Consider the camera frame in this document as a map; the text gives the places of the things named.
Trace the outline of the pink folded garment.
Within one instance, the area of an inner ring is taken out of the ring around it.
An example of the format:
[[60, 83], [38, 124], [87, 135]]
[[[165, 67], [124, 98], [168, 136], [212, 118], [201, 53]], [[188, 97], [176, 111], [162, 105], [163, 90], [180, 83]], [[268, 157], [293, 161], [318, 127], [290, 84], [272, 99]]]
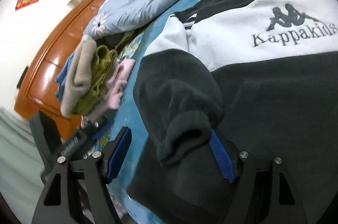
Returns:
[[114, 66], [112, 75], [104, 82], [106, 88], [105, 94], [102, 96], [101, 101], [94, 106], [89, 115], [86, 116], [86, 119], [94, 121], [107, 110], [119, 109], [124, 89], [128, 83], [135, 62], [134, 59], [124, 59]]

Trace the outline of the olive green knitted garment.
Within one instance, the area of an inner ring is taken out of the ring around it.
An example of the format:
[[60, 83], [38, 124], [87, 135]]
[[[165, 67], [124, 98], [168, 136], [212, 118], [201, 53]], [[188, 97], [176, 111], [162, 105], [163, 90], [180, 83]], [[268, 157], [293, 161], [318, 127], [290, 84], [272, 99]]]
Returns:
[[110, 50], [105, 45], [98, 46], [91, 62], [92, 79], [89, 90], [80, 97], [71, 111], [72, 115], [87, 115], [101, 100], [106, 92], [105, 80], [113, 69], [116, 57], [115, 49]]

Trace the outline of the blue fleece garment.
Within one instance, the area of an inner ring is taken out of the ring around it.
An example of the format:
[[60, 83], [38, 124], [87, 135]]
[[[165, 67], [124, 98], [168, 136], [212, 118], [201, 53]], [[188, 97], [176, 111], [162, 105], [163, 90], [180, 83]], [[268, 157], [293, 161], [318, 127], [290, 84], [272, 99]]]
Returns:
[[75, 52], [72, 52], [69, 55], [60, 73], [56, 76], [56, 82], [59, 84], [59, 86], [55, 92], [55, 96], [59, 102], [61, 102], [63, 99], [67, 74], [70, 69], [74, 54]]

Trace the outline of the floral green bed blanket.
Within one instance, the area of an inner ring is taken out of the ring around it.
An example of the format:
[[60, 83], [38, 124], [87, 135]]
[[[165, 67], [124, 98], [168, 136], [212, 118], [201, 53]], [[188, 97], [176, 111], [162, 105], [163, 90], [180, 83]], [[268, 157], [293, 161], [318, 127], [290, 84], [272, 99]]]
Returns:
[[128, 84], [122, 97], [121, 106], [118, 109], [114, 124], [110, 129], [110, 138], [117, 136], [123, 126], [128, 126], [132, 130], [132, 142], [123, 162], [119, 175], [108, 186], [109, 193], [112, 194], [126, 209], [136, 223], [162, 223], [154, 213], [148, 208], [131, 199], [127, 194], [127, 187], [132, 181], [148, 134], [133, 98], [133, 89], [136, 82], [140, 61], [148, 45], [162, 32], [168, 15], [175, 11], [185, 10], [200, 0], [179, 0], [156, 20], [150, 23], [147, 28], [138, 36], [139, 46], [133, 54], [136, 60]]

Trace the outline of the black and white fleece jacket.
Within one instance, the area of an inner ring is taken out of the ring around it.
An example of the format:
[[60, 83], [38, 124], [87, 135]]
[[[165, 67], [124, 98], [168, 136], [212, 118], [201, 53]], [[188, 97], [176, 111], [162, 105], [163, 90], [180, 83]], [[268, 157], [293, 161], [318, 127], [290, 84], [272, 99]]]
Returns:
[[128, 195], [165, 223], [221, 223], [211, 130], [280, 157], [307, 223], [337, 222], [337, 0], [201, 0], [147, 47], [134, 101], [148, 132]]

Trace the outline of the wooden bed frame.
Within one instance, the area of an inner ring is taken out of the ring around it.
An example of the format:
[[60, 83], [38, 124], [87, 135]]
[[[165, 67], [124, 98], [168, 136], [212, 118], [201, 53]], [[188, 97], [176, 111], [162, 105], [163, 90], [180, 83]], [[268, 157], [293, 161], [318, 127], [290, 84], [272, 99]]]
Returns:
[[60, 102], [55, 96], [56, 76], [104, 1], [83, 0], [55, 27], [29, 65], [15, 100], [14, 110], [22, 118], [28, 120], [35, 112], [42, 111], [55, 121], [63, 139], [72, 135], [80, 125], [81, 117], [62, 116]]

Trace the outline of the beige folded garment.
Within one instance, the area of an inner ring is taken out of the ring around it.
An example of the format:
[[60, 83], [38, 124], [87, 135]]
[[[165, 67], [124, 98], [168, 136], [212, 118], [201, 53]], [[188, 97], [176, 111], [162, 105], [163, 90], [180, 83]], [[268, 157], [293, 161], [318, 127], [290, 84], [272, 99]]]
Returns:
[[92, 84], [91, 63], [97, 48], [96, 42], [84, 34], [76, 47], [67, 73], [65, 90], [61, 101], [61, 114], [69, 118], [80, 98], [89, 90]]

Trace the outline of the pale green curtain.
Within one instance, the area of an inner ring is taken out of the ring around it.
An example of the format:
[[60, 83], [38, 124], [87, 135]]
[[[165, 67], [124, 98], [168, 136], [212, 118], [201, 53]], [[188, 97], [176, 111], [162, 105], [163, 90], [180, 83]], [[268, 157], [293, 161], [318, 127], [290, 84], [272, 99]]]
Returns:
[[29, 123], [1, 108], [1, 194], [21, 223], [31, 223], [44, 169]]

